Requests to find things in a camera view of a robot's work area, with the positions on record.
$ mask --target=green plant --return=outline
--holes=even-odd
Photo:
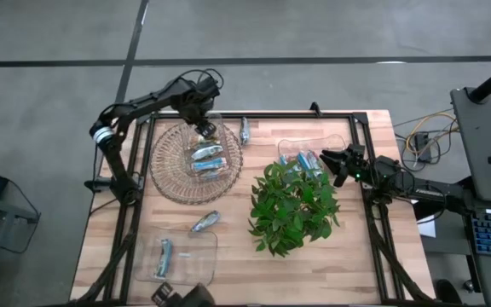
[[[266,248],[274,256],[285,257],[293,248],[303,246],[303,239],[326,239],[332,232],[332,223],[338,225],[339,206],[332,197],[334,187],[323,172],[319,177],[306,171],[295,171],[297,161],[287,165],[273,163],[264,169],[264,177],[256,177],[258,187],[251,186],[253,208],[248,219],[249,232],[262,237],[257,251]]]

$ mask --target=paper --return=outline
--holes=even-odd
[[[435,216],[428,216],[425,218],[422,218],[421,220],[418,220],[418,223],[423,222],[423,221],[429,221],[433,219]],[[421,223],[418,225],[418,230],[421,235],[425,235],[431,238],[435,238],[435,221],[431,221],[428,223]]]

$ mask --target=desk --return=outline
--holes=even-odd
[[[399,159],[389,112],[367,111],[367,114],[376,154]],[[177,123],[181,121],[158,119],[154,138]],[[225,125],[238,135],[239,120],[225,120]],[[376,277],[360,186],[352,179],[337,189],[340,228],[334,227],[326,240],[306,243],[304,247],[291,251],[286,258],[273,258],[269,252],[255,252],[255,238],[246,231],[252,207],[253,177],[261,176],[264,166],[278,158],[278,142],[338,133],[349,143],[349,123],[342,119],[251,119],[250,125],[251,140],[243,147],[244,165],[240,178],[220,199],[199,206],[179,205],[162,196],[151,178],[147,177],[140,231],[151,226],[187,230],[206,213],[220,211],[221,220],[209,229],[218,237],[216,271],[208,286],[217,304],[377,303]],[[123,145],[124,161],[130,154],[131,128]],[[110,176],[105,164],[101,175]],[[93,208],[112,198],[109,192],[98,194]],[[106,265],[117,215],[118,204],[115,203],[90,218],[71,298],[85,293]],[[390,205],[389,215],[397,257],[422,290],[434,297],[413,208],[396,200]],[[384,272],[391,296],[394,290],[387,264]],[[150,297],[159,284],[137,281],[133,274],[129,304],[151,303]],[[116,295],[119,283],[118,278],[114,290]],[[176,286],[175,289],[186,293],[191,287]]]

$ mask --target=wooden table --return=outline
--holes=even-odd
[[[375,153],[399,159],[389,112],[365,112]],[[155,139],[179,122],[157,120]],[[225,124],[238,135],[239,120],[225,120]],[[252,208],[251,185],[255,183],[253,177],[261,176],[264,166],[278,158],[278,142],[338,133],[350,143],[348,122],[343,119],[252,119],[250,124],[251,140],[243,147],[244,165],[240,178],[220,199],[199,206],[180,205],[162,196],[147,176],[140,231],[152,226],[187,230],[206,213],[220,211],[221,220],[210,228],[217,234],[218,248],[215,275],[208,286],[217,304],[378,303],[360,186],[353,179],[349,178],[342,188],[337,189],[335,197],[341,205],[338,213],[340,228],[335,226],[328,239],[306,243],[286,258],[274,258],[268,251],[255,252],[255,239],[247,232],[247,218]],[[132,135],[133,130],[124,143],[124,161],[130,154]],[[101,174],[110,176],[107,165],[102,166]],[[93,208],[112,198],[109,192],[98,194]],[[118,204],[115,203],[90,218],[71,298],[80,297],[106,265],[117,215]],[[434,297],[413,208],[407,202],[396,200],[390,205],[389,215],[397,257],[422,290]],[[395,297],[387,263],[384,263],[384,273],[390,296]],[[137,281],[132,276],[129,303],[150,304],[150,297],[158,286],[153,282]],[[116,296],[119,287],[117,281]],[[175,287],[182,294],[191,288]]]

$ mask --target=gray floor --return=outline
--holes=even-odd
[[[0,61],[123,60],[139,4],[0,1]],[[491,1],[152,0],[136,58],[433,55],[491,55]],[[126,96],[157,90],[189,68],[135,67]],[[389,109],[399,123],[449,108],[448,92],[479,84],[491,75],[491,62],[217,69],[226,79],[219,110],[305,109],[317,101],[325,109]],[[0,306],[67,300],[90,208],[83,187],[94,154],[88,129],[114,101],[122,71],[0,68],[0,174],[43,213],[30,249],[6,257],[0,269]],[[433,120],[425,128],[446,123]],[[451,153],[419,176],[453,182],[468,174],[454,135]],[[460,285],[469,278],[464,258],[430,254],[428,262],[434,279]]]

